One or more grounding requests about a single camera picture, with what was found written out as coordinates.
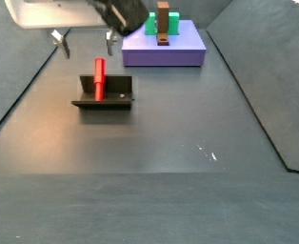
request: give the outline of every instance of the purple block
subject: purple block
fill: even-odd
[[[191,20],[178,21],[178,35],[169,35],[169,46],[157,46],[155,36],[142,26],[122,40],[125,66],[201,66],[205,46]]]

